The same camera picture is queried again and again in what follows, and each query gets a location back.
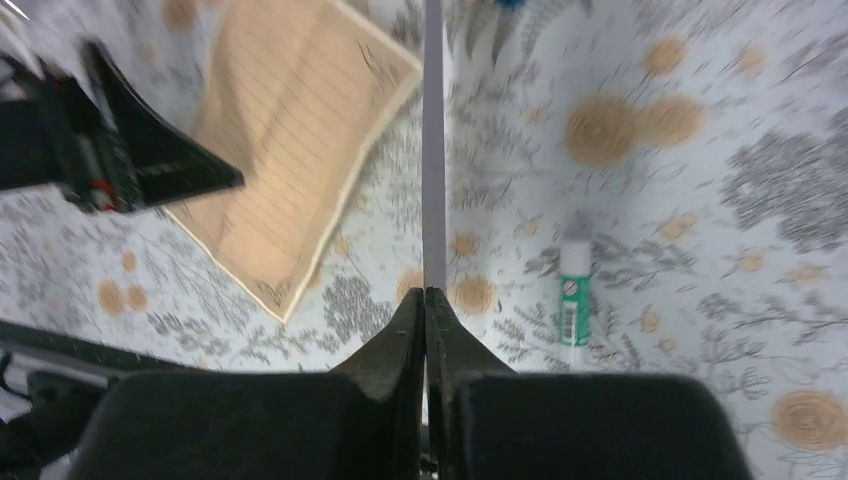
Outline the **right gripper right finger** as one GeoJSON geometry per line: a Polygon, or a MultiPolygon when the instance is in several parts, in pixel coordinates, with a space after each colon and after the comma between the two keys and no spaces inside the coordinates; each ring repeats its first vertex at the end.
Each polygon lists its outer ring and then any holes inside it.
{"type": "Polygon", "coordinates": [[[689,377],[519,373],[424,292],[429,424],[442,479],[748,479],[724,410],[689,377]]]}

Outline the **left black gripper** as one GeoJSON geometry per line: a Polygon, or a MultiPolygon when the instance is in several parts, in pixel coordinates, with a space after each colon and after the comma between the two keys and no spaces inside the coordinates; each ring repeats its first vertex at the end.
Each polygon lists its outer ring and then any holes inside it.
{"type": "Polygon", "coordinates": [[[99,41],[81,45],[93,93],[64,72],[37,75],[7,53],[1,189],[52,185],[84,213],[130,213],[244,185],[244,175],[157,114],[99,41]]]}

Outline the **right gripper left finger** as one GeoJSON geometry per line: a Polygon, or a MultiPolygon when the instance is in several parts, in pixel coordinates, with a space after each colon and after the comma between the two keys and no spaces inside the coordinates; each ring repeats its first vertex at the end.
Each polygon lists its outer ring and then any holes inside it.
{"type": "Polygon", "coordinates": [[[74,479],[414,479],[423,300],[326,372],[153,370],[96,408],[74,479]]]}

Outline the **beige lined letter paper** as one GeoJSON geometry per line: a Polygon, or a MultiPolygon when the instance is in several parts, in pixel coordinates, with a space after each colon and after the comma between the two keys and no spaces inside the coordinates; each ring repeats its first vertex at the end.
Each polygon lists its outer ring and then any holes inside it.
{"type": "Polygon", "coordinates": [[[243,186],[169,206],[209,255],[287,321],[371,146],[420,60],[342,1],[232,1],[191,130],[243,186]]]}

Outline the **grey lavender envelope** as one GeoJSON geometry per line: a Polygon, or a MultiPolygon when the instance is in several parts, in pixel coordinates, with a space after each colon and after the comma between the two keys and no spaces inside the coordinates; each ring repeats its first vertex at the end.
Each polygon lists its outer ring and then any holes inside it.
{"type": "Polygon", "coordinates": [[[442,2],[424,3],[422,82],[422,265],[424,285],[447,287],[442,2]]]}

